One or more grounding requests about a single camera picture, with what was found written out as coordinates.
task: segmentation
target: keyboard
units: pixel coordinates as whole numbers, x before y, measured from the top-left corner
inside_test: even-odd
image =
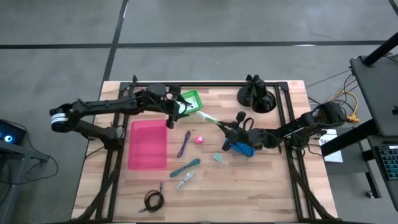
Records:
[[[384,172],[387,179],[398,180],[398,147],[381,146],[378,153],[384,165],[384,170],[382,172]]]

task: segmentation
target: pink ball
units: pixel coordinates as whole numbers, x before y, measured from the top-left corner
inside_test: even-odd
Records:
[[[203,136],[195,136],[195,142],[197,144],[202,144],[203,143]]]

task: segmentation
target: desk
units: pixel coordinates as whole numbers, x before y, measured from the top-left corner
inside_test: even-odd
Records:
[[[288,81],[290,97],[295,117],[310,110],[303,81]],[[114,100],[118,97],[120,82],[104,82],[100,100]],[[232,121],[239,111],[245,111],[247,117],[254,119],[254,128],[280,127],[277,108],[267,114],[258,114],[250,108],[241,106],[236,100],[239,87],[187,86],[182,92],[198,90],[202,111],[223,121]],[[282,100],[284,111],[287,111]],[[143,119],[165,119],[166,115],[145,112],[130,116],[129,123]],[[113,120],[113,114],[98,115],[95,124],[107,127]],[[277,149],[257,151],[252,158],[233,151],[221,150],[224,135],[214,124],[202,121],[199,117],[189,116],[175,123],[168,130],[168,167],[161,171],[134,171],[127,168],[129,149],[128,125],[119,179],[114,222],[276,222],[297,221],[292,197],[290,175],[282,145],[282,154]],[[177,153],[183,143],[185,133],[192,135],[185,148],[184,155],[177,159]],[[203,135],[204,144],[195,144],[195,135]],[[100,141],[92,141],[86,153],[101,147]],[[221,153],[222,162],[215,162],[212,155]],[[106,151],[101,150],[87,158],[83,165],[80,184],[76,195],[72,218],[78,217],[98,193],[103,175]],[[181,192],[176,191],[177,184],[185,172],[171,179],[169,174],[199,157],[201,164],[192,167],[195,175]],[[333,216],[337,216],[333,196],[323,158],[306,153],[304,157],[308,181],[311,190],[320,203]],[[155,213],[138,213],[144,207],[144,196],[152,189],[159,189],[164,182],[165,205]],[[104,210],[108,204],[105,199]]]

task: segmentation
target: small light blue object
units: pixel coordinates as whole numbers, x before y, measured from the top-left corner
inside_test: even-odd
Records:
[[[12,141],[12,137],[11,136],[6,136],[6,137],[4,137],[4,140],[6,142],[11,142]]]
[[[223,160],[223,156],[220,153],[217,153],[217,152],[213,154],[213,158],[215,160],[217,160],[218,162],[221,162]]]

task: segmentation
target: pink plastic bin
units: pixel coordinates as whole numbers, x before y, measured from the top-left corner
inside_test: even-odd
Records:
[[[129,170],[163,170],[167,166],[166,120],[131,123]]]

